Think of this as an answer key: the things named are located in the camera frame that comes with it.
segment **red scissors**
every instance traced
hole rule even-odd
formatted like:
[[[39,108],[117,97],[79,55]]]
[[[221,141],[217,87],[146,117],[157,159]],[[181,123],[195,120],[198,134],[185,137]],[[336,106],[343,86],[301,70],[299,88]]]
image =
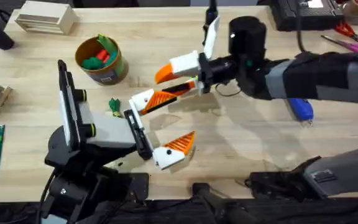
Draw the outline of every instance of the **red scissors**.
[[[345,35],[346,37],[350,37],[353,40],[355,40],[356,42],[358,42],[358,34],[356,34],[354,32],[354,30],[352,29],[352,27],[346,23],[346,22],[340,22],[336,27],[335,27],[335,31]]]

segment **tin can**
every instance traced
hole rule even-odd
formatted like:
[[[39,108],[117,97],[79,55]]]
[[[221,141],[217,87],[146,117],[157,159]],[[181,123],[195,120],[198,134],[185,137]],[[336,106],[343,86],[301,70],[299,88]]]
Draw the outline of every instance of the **tin can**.
[[[113,85],[119,83],[128,74],[129,66],[117,42],[109,38],[117,47],[117,57],[110,65],[99,70],[87,70],[81,66],[82,61],[90,57],[95,57],[103,46],[98,43],[97,37],[90,38],[84,41],[75,52],[75,61],[94,81],[102,85]]]

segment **white box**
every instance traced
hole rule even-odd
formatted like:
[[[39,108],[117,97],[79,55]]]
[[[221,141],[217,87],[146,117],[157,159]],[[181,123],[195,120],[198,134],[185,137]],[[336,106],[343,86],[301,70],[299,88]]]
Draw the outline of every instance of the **white box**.
[[[68,34],[76,16],[69,4],[26,1],[15,21],[27,32]]]

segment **scissors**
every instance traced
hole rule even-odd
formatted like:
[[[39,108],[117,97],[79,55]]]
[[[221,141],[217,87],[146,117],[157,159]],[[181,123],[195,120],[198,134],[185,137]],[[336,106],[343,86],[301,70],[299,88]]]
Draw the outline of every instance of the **scissors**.
[[[340,34],[350,37],[358,43],[358,34],[356,34],[353,28],[346,22],[340,22],[334,30]]]
[[[358,43],[348,43],[342,40],[336,40],[332,37],[328,37],[327,35],[321,35],[321,37],[335,44],[341,45],[342,47],[349,49],[353,52],[358,52]]]

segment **cup with colored objects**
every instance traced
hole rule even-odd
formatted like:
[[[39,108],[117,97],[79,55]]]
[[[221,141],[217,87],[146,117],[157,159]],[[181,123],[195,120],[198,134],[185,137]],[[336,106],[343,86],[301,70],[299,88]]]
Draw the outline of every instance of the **cup with colored objects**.
[[[128,74],[129,66],[122,56],[117,42],[110,41],[117,47],[117,52],[109,55],[98,42],[98,37],[84,41],[75,52],[75,61],[94,81],[102,85],[119,83]]]

